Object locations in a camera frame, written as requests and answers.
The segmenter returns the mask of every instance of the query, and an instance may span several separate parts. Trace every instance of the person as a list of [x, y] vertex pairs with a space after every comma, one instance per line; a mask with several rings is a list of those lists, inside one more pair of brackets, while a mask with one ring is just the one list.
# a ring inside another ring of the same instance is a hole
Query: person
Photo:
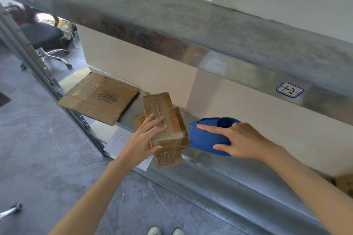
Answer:
[[[156, 126], [162, 118], [146, 118], [140, 128], [131, 135], [119, 154], [111, 161], [103, 174], [82, 196], [73, 208], [60, 220], [50, 235], [94, 234], [103, 214], [126, 174], [161, 146], [147, 149], [148, 140], [166, 126]], [[316, 218], [332, 235], [353, 234], [353, 199], [310, 168], [291, 156], [282, 146], [266, 139], [248, 123], [235, 123], [230, 128], [198, 125], [198, 128], [222, 134], [229, 138], [231, 146], [214, 145], [237, 158], [253, 158], [265, 162], [294, 190]], [[183, 235], [181, 229], [174, 235]], [[153, 227], [148, 235], [161, 235]]]

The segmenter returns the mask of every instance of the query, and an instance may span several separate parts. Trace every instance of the forearm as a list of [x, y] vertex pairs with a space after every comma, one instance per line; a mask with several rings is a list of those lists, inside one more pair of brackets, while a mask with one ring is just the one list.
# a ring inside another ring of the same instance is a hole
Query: forearm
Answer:
[[49, 234], [94, 234], [110, 200], [128, 172], [129, 169], [119, 158], [110, 162], [92, 187]]
[[353, 231], [353, 199], [303, 165], [285, 150], [265, 162], [294, 190], [332, 235]]

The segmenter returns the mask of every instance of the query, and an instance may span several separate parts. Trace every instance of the shoe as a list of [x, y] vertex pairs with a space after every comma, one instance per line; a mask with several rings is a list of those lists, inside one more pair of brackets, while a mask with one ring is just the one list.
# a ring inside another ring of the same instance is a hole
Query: shoe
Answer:
[[182, 229], [176, 229], [172, 235], [185, 235]]
[[162, 232], [159, 227], [153, 227], [150, 229], [147, 235], [162, 235]]

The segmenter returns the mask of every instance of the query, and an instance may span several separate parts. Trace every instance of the left hand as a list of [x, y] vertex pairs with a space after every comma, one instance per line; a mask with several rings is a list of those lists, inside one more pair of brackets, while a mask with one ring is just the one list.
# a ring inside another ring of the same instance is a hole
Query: left hand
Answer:
[[144, 159], [162, 148], [162, 146], [158, 145], [147, 149], [147, 142], [152, 136], [157, 132], [164, 131], [167, 127], [166, 125], [156, 126], [156, 124], [163, 120], [163, 117], [152, 120], [153, 116], [153, 113], [148, 116], [140, 128], [131, 135], [129, 141], [117, 157], [117, 160], [123, 162], [124, 166], [129, 170], [138, 166]]

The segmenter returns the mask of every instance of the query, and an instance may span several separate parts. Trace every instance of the blue tape dispenser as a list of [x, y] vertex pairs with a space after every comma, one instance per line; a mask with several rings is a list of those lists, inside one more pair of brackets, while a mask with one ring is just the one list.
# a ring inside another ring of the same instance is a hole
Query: blue tape dispenser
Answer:
[[200, 149], [202, 151], [223, 155], [223, 156], [230, 156], [227, 152], [219, 151], [213, 148], [215, 144], [225, 144], [231, 145], [230, 140], [224, 136], [219, 134], [213, 134], [201, 129], [197, 128], [197, 124], [205, 124], [209, 126], [218, 126], [222, 128], [231, 127], [233, 123], [240, 123], [241, 121], [224, 117], [224, 118], [203, 118], [198, 121], [194, 121], [189, 124], [190, 127], [190, 146], [193, 148]]

